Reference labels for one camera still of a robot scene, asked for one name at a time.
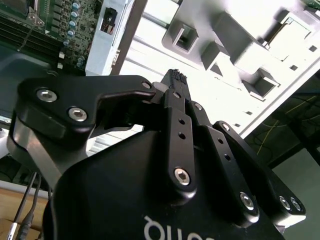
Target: yellow wire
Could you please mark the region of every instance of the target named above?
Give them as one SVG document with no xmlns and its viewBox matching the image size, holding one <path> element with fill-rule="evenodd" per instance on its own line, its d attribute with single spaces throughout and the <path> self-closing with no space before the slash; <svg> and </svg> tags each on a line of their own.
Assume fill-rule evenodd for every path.
<svg viewBox="0 0 320 240">
<path fill-rule="evenodd" d="M 299 107 L 301 107 L 303 104 L 305 104 L 305 103 L 307 103 L 308 101 L 310 101 L 310 100 L 312 100 L 312 99 L 314 99 L 316 96 L 312 96 L 312 97 L 310 97 L 308 100 L 306 100 L 306 101 L 303 101 L 302 103 L 300 103 L 299 105 L 297 105 L 297 106 L 295 106 L 295 107 L 293 107 L 293 108 L 291 108 L 289 111 L 287 111 L 285 114 L 288 114 L 288 113 L 290 113 L 290 112 L 292 112 L 293 110 L 295 110 L 295 109 L 297 109 L 297 108 L 299 108 Z M 258 150 L 258 152 L 256 153 L 257 155 L 259 155 L 259 153 L 260 153 L 260 151 L 261 151 L 261 149 L 262 149 L 262 147 L 263 147 L 263 145 L 265 144 L 265 141 L 267 140 L 267 138 L 268 138 L 268 136 L 269 136 L 269 134 L 271 133 L 271 131 L 276 127 L 276 125 L 279 123 L 279 120 L 277 120 L 277 121 L 275 121 L 275 123 L 274 123 L 274 125 L 270 128 L 270 130 L 266 133 L 266 135 L 265 135 L 265 137 L 264 137 L 264 139 L 263 139 L 263 141 L 262 141 L 262 143 L 261 143 L 261 145 L 260 145 L 260 147 L 259 147 L 259 150 Z"/>
<path fill-rule="evenodd" d="M 318 114 L 317 116 L 310 117 L 310 118 L 308 118 L 308 119 L 304 119 L 304 120 L 302 120 L 302 122 L 316 119 L 316 118 L 318 118 L 319 116 L 320 116 L 320 114 Z"/>
</svg>

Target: mounting hole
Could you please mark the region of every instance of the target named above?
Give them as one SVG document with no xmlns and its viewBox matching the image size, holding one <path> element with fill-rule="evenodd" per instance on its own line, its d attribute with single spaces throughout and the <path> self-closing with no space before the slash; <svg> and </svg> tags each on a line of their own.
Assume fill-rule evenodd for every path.
<svg viewBox="0 0 320 240">
<path fill-rule="evenodd" d="M 151 85 L 147 83 L 146 81 L 142 82 L 142 86 L 144 86 L 146 89 L 151 89 Z"/>
<path fill-rule="evenodd" d="M 228 161 L 231 160 L 231 157 L 230 157 L 228 154 L 225 154 L 225 155 L 224 155 L 224 158 L 227 159 Z"/>
<path fill-rule="evenodd" d="M 185 121 L 183 121 L 181 118 L 179 118 L 179 123 L 181 123 L 182 125 L 185 125 Z"/>
<path fill-rule="evenodd" d="M 179 132 L 178 135 L 181 139 L 186 139 L 186 136 L 182 132 Z"/>
<path fill-rule="evenodd" d="M 173 93 L 173 96 L 175 96 L 177 99 L 180 99 L 180 98 L 181 98 L 180 94 L 177 93 L 176 91 Z"/>
</svg>

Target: white plastic panel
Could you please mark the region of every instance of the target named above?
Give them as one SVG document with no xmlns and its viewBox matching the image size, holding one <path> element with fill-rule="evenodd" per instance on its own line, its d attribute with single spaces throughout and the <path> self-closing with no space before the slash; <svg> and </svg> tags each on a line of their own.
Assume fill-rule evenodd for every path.
<svg viewBox="0 0 320 240">
<path fill-rule="evenodd" d="M 237 5 L 230 6 L 234 13 L 232 16 L 255 38 L 260 35 L 259 29 L 266 29 L 274 24 L 272 21 L 260 21 L 263 13 L 252 11 L 252 7 L 244 5 L 242 1 L 238 2 Z M 252 4 L 262 4 L 272 9 L 275 2 L 277 0 L 253 0 Z M 157 21 L 152 21 L 152 17 L 169 24 L 174 17 L 173 11 L 178 7 L 176 1 L 172 0 L 148 1 L 120 74 L 141 75 L 150 82 L 160 82 L 168 69 L 179 69 L 187 76 L 192 100 L 205 108 L 210 121 L 228 122 L 243 138 L 320 69 L 320 34 L 317 34 L 305 43 L 307 46 L 296 49 L 295 54 L 284 62 L 278 61 L 275 64 L 273 59 L 266 59 L 265 67 L 280 86 L 272 90 L 264 101 L 258 100 L 249 95 L 241 84 L 237 71 L 233 70 L 229 62 L 219 66 L 225 73 L 221 79 L 219 75 L 208 74 L 199 69 L 196 63 L 163 47 L 162 38 L 167 30 Z M 243 16 L 244 12 L 247 18 L 240 19 L 239 16 Z M 306 52 L 302 48 L 311 46 L 315 46 L 317 50 Z M 288 68 L 293 63 L 299 65 L 296 71 Z M 118 137 L 125 138 L 127 134 L 120 133 Z"/>
</svg>

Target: green circuit board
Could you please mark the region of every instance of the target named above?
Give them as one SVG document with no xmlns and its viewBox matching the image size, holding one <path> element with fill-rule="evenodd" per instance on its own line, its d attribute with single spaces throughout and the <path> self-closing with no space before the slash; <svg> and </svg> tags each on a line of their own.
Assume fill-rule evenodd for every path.
<svg viewBox="0 0 320 240">
<path fill-rule="evenodd" d="M 320 0 L 303 0 L 302 2 L 310 8 L 320 10 Z"/>
<path fill-rule="evenodd" d="M 0 15 L 27 28 L 33 25 L 26 13 L 8 6 L 12 0 L 0 0 Z M 29 0 L 25 6 L 30 7 Z M 96 30 L 103 0 L 38 0 L 37 15 L 44 26 L 33 27 L 33 31 L 49 36 L 52 39 L 68 43 L 62 45 L 64 52 L 63 65 L 84 70 L 91 43 Z"/>
</svg>

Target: black metal bracket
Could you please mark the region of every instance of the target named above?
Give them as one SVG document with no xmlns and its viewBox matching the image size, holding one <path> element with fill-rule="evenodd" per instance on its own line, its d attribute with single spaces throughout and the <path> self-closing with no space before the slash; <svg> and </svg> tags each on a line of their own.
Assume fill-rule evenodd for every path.
<svg viewBox="0 0 320 240">
<path fill-rule="evenodd" d="M 235 159 L 252 193 L 278 226 L 291 226 L 306 218 L 306 209 L 300 200 L 267 166 L 226 122 L 218 121 L 213 127 L 221 131 L 231 147 Z"/>
<path fill-rule="evenodd" d="M 108 213 L 115 208 L 136 215 L 138 206 L 148 213 L 144 219 L 157 216 L 188 228 L 199 214 L 206 220 L 203 227 L 211 229 L 215 222 L 225 229 L 226 239 L 242 234 L 234 230 L 233 235 L 234 225 L 253 235 L 265 228 L 265 236 L 282 239 L 274 226 L 303 220 L 303 204 L 227 123 L 211 125 L 205 109 L 191 101 L 183 74 L 169 70 L 162 83 L 168 86 L 165 92 L 140 76 L 28 79 L 20 84 L 9 150 L 23 164 L 26 156 L 32 159 L 55 188 L 51 211 L 56 229 L 64 229 L 63 212 L 72 212 L 77 217 L 69 222 L 78 223 L 89 210 L 99 215 L 98 206 L 109 209 L 108 201 Z M 143 125 L 143 132 L 87 158 L 88 138 L 134 124 Z M 99 192 L 102 185 L 107 188 Z M 89 229 L 101 228 L 93 234 L 96 239 L 104 232 L 101 223 L 86 223 Z"/>
</svg>

